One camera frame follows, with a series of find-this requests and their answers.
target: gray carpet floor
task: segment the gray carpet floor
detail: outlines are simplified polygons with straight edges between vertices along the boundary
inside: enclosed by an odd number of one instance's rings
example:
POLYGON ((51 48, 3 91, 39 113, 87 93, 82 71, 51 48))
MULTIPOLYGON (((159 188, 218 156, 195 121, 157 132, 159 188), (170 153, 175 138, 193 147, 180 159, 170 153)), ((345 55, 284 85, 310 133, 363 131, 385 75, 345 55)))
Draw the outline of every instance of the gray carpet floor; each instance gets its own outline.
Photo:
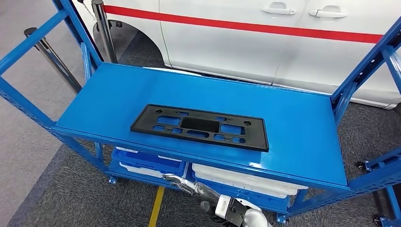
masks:
MULTIPOLYGON (((122 63, 164 66, 160 53, 146 37, 128 49, 122 63)), ((349 105, 338 130, 349 179, 362 174, 354 166, 356 161, 372 159, 401 146, 400 126, 401 116, 394 110, 349 105)), ((91 142, 82 143, 94 151, 91 142)), ((105 147, 105 157, 111 150, 105 147)), ((322 171, 329 171, 324 163, 322 171)), ((62 146, 9 225, 143 227, 148 225, 156 190, 156 186, 128 180, 110 185, 105 175, 62 146)), ((310 190, 308 196, 318 192, 321 190, 310 190)), ((373 227, 372 215, 377 212, 373 196, 367 194, 290 218, 287 226, 373 227)), ((273 226, 280 226, 273 213, 266 212, 266 216, 273 226)), ((165 191, 157 225, 220 226, 210 221, 193 198, 169 189, 165 191)))

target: lower shelf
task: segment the lower shelf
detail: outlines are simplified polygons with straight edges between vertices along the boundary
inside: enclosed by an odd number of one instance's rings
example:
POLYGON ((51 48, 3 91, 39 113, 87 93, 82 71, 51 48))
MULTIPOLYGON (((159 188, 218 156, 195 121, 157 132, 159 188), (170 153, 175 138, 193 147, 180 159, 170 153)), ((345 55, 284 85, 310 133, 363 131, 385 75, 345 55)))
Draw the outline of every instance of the lower shelf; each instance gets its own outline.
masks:
MULTIPOLYGON (((109 165, 109 169, 106 172, 107 174, 117 176, 117 177, 122 177, 134 181, 140 181, 144 183, 150 183, 153 185, 158 185, 158 186, 163 186, 166 188, 170 189, 175 189, 175 190, 180 190, 179 188, 175 186, 171 186, 166 180, 163 178, 158 178, 158 177, 153 177, 153 176, 147 176, 147 175, 142 175, 142 174, 137 174, 128 171, 126 168, 120 166, 120 161, 118 160, 113 160, 111 161, 109 165)), ((193 171, 192 171, 192 166, 188 166, 187 173, 185 175, 186 179, 189 181, 194 182, 195 179, 193 178, 193 171)), ((289 204, 289 198, 286 197, 284 199, 276 198, 273 196, 268 196, 260 193, 255 193, 247 190, 241 190, 235 187, 227 186, 224 184, 220 183, 215 183, 215 182, 209 182, 209 181, 201 181, 202 183, 206 184, 207 186, 213 188, 216 190, 218 193, 232 196, 235 198, 240 198, 247 200, 260 208, 264 210, 269 210, 269 211, 274 211, 282 214, 288 213, 287 208, 289 204)))

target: white car body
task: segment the white car body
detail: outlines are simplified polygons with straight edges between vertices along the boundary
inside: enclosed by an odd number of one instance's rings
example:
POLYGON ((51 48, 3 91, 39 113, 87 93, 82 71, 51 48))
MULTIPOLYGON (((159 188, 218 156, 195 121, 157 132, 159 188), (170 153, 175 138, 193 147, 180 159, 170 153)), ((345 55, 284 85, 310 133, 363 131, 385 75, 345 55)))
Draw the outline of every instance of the white car body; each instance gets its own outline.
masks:
MULTIPOLYGON (((92 33, 96 20, 91 1, 84 0, 85 5, 73 2, 92 33)), ((359 37, 380 37, 401 15, 399 0, 104 2, 106 6, 153 12, 163 18, 107 14, 109 20, 129 24, 148 36, 168 67, 326 94, 331 94, 374 46, 372 41, 360 42, 359 37), (169 17, 174 16, 181 16, 179 19, 189 24, 169 22, 169 17), (194 25, 197 21, 211 26, 194 25), (240 26, 290 29, 295 33, 316 31, 317 36, 325 37, 222 28, 220 21, 223 27, 226 22, 239 22, 240 26)), ((390 109, 401 102, 401 95, 387 67, 382 66, 352 100, 390 109)))

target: blue steel beam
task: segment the blue steel beam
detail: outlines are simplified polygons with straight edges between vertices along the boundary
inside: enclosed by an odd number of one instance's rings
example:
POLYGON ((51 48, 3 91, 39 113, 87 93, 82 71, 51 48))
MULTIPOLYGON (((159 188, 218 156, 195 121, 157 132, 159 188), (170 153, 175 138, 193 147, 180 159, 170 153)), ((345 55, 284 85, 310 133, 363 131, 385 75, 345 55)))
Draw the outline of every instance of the blue steel beam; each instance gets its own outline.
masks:
POLYGON ((10 51, 3 59, 0 60, 0 76, 11 67, 18 59, 22 57, 29 49, 31 49, 37 42, 39 42, 45 35, 47 35, 56 25, 58 25, 64 18, 67 12, 64 10, 56 13, 39 29, 33 32, 27 39, 22 41, 16 48, 10 51))
POLYGON ((292 205, 294 206, 296 204, 302 203, 304 201, 304 198, 305 198, 307 192, 308 192, 307 189, 299 190, 298 194, 295 197, 294 203, 292 205))
POLYGON ((281 214, 281 218, 289 218, 304 212, 308 212, 329 204, 349 199, 358 195, 371 193, 379 189, 387 188, 401 182, 401 160, 396 160, 368 174, 350 181, 349 192, 326 191, 304 202, 294 203, 288 208, 289 214, 281 214))
POLYGON ((85 43, 81 43, 82 60, 84 61, 84 75, 85 81, 87 82, 92 76, 92 68, 90 66, 90 55, 88 53, 87 46, 85 43))
POLYGON ((38 125, 46 129, 50 134, 52 134, 61 142, 70 147, 72 150, 77 152, 89 163, 99 168, 103 173, 107 171, 107 167, 97 158, 91 155, 90 152, 87 151, 82 145, 80 145, 75 139, 69 136, 62 136, 54 132, 51 129, 51 127, 54 125, 54 121, 52 121, 38 107, 36 107, 33 103, 26 99, 3 78, 0 78, 0 96, 6 99, 10 104, 15 106, 27 117, 31 118, 38 125))
POLYGON ((99 50, 97 49, 95 42, 90 37, 87 32, 86 27, 84 27, 82 19, 77 13, 75 7, 73 6, 70 0, 53 0, 54 5, 59 11, 66 11, 68 13, 68 17, 65 18, 65 23, 67 27, 70 29, 71 33, 77 40, 78 45, 82 42, 88 48, 91 58, 93 59, 93 67, 97 69, 100 64, 102 64, 103 59, 100 55, 99 50))
POLYGON ((387 45, 393 46, 398 49, 401 44, 401 17, 391 26, 385 35, 379 40, 379 42, 369 51, 369 53, 363 58, 363 60, 357 65, 357 67, 350 73, 350 75, 342 82, 337 90, 331 96, 331 103, 333 109, 339 103, 341 94, 344 93, 345 89, 356 82, 356 90, 384 63, 381 50, 387 45))
POLYGON ((341 118, 344 115, 345 110, 347 109, 349 101, 351 100, 351 97, 354 94, 356 87, 357 87, 357 83, 355 83, 355 82, 351 83, 344 90, 344 93, 341 95, 337 107, 334 109, 334 121, 336 122, 337 126, 341 122, 341 118))
POLYGON ((382 55, 387 63, 395 85, 397 85, 398 91, 401 93, 401 61, 396 51, 394 47, 386 46, 385 49, 382 50, 382 55))
MULTIPOLYGON (((85 84, 88 82, 92 76, 92 68, 90 66, 90 55, 88 53, 87 46, 84 42, 81 43, 82 60, 84 62, 84 74, 85 74, 85 84)), ((103 162, 103 148, 102 144, 95 142, 96 157, 101 162, 103 162)))
POLYGON ((401 155, 401 147, 396 148, 390 152, 385 153, 384 155, 375 158, 373 160, 365 161, 366 168, 369 170, 372 168, 373 165, 378 164, 379 162, 384 162, 385 160, 392 158, 392 157, 397 157, 397 155, 401 155))

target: blue metal shelf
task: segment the blue metal shelf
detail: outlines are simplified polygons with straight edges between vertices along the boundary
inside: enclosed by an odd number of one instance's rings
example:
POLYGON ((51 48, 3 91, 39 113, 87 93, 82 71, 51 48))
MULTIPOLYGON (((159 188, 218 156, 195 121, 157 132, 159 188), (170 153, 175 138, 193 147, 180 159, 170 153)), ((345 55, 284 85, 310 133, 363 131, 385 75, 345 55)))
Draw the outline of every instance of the blue metal shelf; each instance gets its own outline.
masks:
POLYGON ((348 190, 328 96, 103 63, 53 129, 184 161, 348 190), (263 118, 270 150, 256 152, 131 132, 130 125, 149 103, 263 118), (108 108, 98 111, 98 106, 108 108), (327 171, 321 171, 322 162, 327 171))
MULTIPOLYGON (((87 84, 58 122, 0 77, 0 96, 81 155, 113 183, 116 177, 170 186, 161 178, 127 171, 113 159, 103 162, 101 143, 223 168, 269 179, 326 189, 307 200, 300 190, 293 204, 254 192, 209 182, 217 191, 239 196, 278 213, 277 221, 401 183, 401 150, 366 161, 368 174, 347 181, 337 125, 357 90, 383 63, 401 91, 401 18, 356 66, 331 96, 263 85, 190 76, 105 63, 70 0, 54 0, 58 12, 0 60, 0 76, 64 20, 81 47, 87 84), (95 69, 91 75, 91 66, 95 69), (263 118, 269 152, 258 152, 130 131, 147 104, 176 106, 263 118), (74 138, 95 142, 96 156, 74 138)), ((187 179, 193 180, 191 171, 187 179)), ((384 220, 386 224, 400 221, 384 220)))

